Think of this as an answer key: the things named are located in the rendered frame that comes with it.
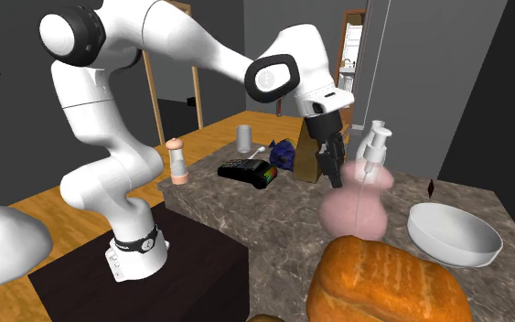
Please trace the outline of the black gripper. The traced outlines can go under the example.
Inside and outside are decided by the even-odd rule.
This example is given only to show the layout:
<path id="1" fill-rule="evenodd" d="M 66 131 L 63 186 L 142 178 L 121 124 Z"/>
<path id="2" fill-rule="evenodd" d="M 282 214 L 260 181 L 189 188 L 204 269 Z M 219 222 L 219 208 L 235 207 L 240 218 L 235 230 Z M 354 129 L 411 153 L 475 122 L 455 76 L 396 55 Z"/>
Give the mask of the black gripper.
<path id="1" fill-rule="evenodd" d="M 340 131 L 342 121 L 340 113 L 324 113 L 305 118 L 307 131 L 321 145 L 316 152 L 317 162 L 322 174 L 328 176 L 332 188 L 341 188 L 340 168 L 345 159 L 345 146 Z"/>

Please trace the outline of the brown wooden knife block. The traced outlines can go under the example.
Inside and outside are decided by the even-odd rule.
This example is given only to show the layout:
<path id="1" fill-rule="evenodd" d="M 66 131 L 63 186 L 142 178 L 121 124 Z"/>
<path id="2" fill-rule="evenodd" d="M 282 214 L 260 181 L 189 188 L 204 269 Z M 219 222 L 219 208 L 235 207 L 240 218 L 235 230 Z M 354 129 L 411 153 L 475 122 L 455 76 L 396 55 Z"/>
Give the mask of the brown wooden knife block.
<path id="1" fill-rule="evenodd" d="M 310 136 L 306 121 L 303 121 L 295 149 L 293 178 L 309 183 L 318 181 L 322 174 L 316 157 L 318 149 L 317 140 Z"/>

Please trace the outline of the blue toy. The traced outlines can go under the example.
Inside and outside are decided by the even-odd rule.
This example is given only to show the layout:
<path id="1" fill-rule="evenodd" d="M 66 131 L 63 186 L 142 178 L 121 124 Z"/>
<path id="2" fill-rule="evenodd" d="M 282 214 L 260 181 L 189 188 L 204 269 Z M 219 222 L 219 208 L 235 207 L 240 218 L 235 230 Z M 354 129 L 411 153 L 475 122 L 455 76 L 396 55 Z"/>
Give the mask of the blue toy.
<path id="1" fill-rule="evenodd" d="M 270 147 L 272 150 L 269 155 L 269 162 L 277 168 L 293 172 L 296 150 L 295 143 L 291 139 L 285 138 L 279 142 L 272 141 Z"/>

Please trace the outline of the pink soap dispenser bottle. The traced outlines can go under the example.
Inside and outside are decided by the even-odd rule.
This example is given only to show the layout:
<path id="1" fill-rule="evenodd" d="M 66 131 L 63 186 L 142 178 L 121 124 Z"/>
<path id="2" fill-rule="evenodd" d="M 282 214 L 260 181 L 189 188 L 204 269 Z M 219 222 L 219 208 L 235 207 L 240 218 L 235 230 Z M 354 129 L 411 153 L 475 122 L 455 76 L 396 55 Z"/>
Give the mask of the pink soap dispenser bottle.
<path id="1" fill-rule="evenodd" d="M 388 216 L 381 193 L 394 183 L 392 174 L 383 166 L 386 140 L 391 135 L 384 121 L 374 120 L 359 145 L 357 159 L 341 167 L 343 186 L 325 195 L 319 211 L 319 222 L 331 237 L 354 235 L 379 241 L 385 235 Z"/>

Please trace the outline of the black card terminal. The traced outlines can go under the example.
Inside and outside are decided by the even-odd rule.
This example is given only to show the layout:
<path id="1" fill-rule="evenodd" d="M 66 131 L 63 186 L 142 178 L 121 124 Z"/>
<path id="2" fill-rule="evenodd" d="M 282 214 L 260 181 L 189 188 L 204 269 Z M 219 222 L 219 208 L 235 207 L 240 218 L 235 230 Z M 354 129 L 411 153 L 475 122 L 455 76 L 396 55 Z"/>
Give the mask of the black card terminal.
<path id="1" fill-rule="evenodd" d="M 232 159 L 217 170 L 220 177 L 249 183 L 257 189 L 267 188 L 277 173 L 275 166 L 261 159 Z"/>

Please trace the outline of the grey cup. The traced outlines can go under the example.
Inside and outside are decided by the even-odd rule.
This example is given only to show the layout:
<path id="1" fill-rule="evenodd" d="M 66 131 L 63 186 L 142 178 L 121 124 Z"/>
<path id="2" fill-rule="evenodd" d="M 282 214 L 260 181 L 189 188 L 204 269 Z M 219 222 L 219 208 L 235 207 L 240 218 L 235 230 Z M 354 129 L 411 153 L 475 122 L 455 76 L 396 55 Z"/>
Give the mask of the grey cup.
<path id="1" fill-rule="evenodd" d="M 248 124 L 240 124 L 236 127 L 237 151 L 247 154 L 252 150 L 252 128 Z"/>

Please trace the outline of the brown doorway with white room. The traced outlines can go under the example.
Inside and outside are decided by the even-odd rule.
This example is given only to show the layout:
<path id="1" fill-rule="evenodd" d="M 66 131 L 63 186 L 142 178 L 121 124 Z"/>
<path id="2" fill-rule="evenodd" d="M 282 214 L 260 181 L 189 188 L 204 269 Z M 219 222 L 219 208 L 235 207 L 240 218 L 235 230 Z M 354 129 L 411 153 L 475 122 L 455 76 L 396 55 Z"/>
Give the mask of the brown doorway with white room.
<path id="1" fill-rule="evenodd" d="M 339 89 L 355 93 L 363 45 L 365 9 L 344 11 L 339 38 L 335 83 Z"/>

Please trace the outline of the orange bread loaf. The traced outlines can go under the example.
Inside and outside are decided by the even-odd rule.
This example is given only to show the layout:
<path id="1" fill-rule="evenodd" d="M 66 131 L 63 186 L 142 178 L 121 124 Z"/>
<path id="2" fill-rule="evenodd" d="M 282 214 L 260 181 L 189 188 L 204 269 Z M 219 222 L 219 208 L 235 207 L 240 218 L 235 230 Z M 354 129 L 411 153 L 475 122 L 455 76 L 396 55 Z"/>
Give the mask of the orange bread loaf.
<path id="1" fill-rule="evenodd" d="M 473 322 L 466 294 L 441 265 L 354 236 L 327 245 L 306 313 L 309 322 Z"/>

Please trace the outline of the white bowl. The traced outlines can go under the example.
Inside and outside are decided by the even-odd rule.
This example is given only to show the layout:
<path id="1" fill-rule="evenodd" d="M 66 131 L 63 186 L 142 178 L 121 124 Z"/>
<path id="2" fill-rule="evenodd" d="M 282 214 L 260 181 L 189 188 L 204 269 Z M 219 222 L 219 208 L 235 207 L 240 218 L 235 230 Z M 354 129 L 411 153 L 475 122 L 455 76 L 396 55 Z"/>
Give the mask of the white bowl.
<path id="1" fill-rule="evenodd" d="M 440 203 L 412 206 L 406 228 L 420 250 L 453 267 L 488 266 L 504 245 L 499 233 L 479 217 Z"/>

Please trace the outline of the pink clear pepper mill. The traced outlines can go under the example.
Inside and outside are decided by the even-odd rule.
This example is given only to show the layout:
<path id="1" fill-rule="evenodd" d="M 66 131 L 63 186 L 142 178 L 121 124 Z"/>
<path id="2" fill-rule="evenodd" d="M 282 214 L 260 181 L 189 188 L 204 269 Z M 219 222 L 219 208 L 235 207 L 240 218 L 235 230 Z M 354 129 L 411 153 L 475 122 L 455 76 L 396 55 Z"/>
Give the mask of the pink clear pepper mill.
<path id="1" fill-rule="evenodd" d="M 183 146 L 183 141 L 178 138 L 172 138 L 166 142 L 166 149 L 168 150 L 170 161 L 170 177 L 174 185 L 184 185 L 189 181 Z"/>

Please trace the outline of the dark robot stand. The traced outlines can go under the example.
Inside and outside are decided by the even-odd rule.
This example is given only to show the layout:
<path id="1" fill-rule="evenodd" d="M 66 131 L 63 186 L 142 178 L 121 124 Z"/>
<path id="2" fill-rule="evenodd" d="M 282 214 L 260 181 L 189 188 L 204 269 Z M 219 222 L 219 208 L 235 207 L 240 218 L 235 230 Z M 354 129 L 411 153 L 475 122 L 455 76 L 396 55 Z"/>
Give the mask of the dark robot stand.
<path id="1" fill-rule="evenodd" d="M 169 242 L 155 274 L 118 283 L 105 258 L 111 231 L 29 275 L 52 322 L 245 322 L 250 309 L 246 246 L 159 204 Z"/>

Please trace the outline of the white rounded object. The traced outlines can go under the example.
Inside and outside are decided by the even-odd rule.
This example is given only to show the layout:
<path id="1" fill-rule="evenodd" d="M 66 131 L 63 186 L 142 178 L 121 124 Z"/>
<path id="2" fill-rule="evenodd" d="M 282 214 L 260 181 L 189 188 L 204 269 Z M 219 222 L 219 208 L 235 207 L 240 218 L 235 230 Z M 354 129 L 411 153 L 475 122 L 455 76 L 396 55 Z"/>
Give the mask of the white rounded object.
<path id="1" fill-rule="evenodd" d="M 0 285 L 29 273 L 52 249 L 49 230 L 40 220 L 0 206 Z"/>

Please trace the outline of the wooden door frame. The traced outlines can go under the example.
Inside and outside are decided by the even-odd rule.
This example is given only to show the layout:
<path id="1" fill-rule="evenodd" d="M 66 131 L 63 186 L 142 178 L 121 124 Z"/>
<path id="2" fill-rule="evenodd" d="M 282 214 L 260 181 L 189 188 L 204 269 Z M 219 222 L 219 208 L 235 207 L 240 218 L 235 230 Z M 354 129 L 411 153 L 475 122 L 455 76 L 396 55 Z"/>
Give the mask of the wooden door frame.
<path id="1" fill-rule="evenodd" d="M 159 142 L 196 131 L 204 126 L 198 68 L 162 56 L 152 59 L 143 52 L 146 77 L 156 119 Z"/>

